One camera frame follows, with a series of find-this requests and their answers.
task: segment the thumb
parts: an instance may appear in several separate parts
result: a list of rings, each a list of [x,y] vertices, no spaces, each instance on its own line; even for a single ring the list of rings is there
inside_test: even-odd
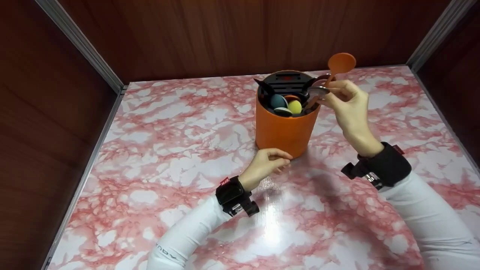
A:
[[[288,160],[288,159],[276,159],[276,160],[272,160],[270,162],[270,166],[271,166],[272,170],[275,170],[276,168],[280,168],[280,167],[285,166],[289,163],[290,163],[290,160]]]
[[[320,100],[320,104],[336,110],[340,104],[343,103],[334,93],[328,93],[325,95],[324,100]]]

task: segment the white long sleeve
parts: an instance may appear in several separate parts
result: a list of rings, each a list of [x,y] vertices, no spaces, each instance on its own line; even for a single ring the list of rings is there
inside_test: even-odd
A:
[[[480,245],[452,207],[418,175],[382,188],[417,240],[426,269],[480,269]]]
[[[155,244],[147,270],[181,270],[195,249],[212,231],[231,219],[215,195],[175,223]]]

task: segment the wooden wall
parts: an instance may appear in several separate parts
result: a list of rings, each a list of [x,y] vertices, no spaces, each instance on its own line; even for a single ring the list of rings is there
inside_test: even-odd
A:
[[[40,269],[116,95],[34,1],[0,9],[0,268]]]
[[[406,63],[450,0],[60,0],[124,83]]]
[[[455,134],[480,166],[480,2],[418,75]]]

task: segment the black wristband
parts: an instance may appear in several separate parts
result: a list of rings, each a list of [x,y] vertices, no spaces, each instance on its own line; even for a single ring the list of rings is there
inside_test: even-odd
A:
[[[350,179],[367,176],[377,189],[382,186],[394,186],[397,182],[407,177],[412,166],[403,157],[402,153],[386,142],[382,142],[384,149],[373,158],[358,155],[356,165],[347,164],[342,172]]]
[[[258,205],[250,201],[252,193],[243,189],[238,176],[225,178],[216,189],[215,195],[223,211],[232,217],[241,209],[245,210],[249,217],[260,212]]]

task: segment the orange utensil holder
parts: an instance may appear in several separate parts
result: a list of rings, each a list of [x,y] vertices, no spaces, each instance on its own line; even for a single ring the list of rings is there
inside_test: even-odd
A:
[[[328,76],[325,75],[321,77],[324,79],[328,78]],[[292,155],[293,158],[299,157],[307,150],[308,142],[321,106],[318,106],[314,111],[304,116],[282,117],[269,112],[260,104],[258,92],[257,90],[255,113],[255,142],[258,148],[278,148],[286,151]]]

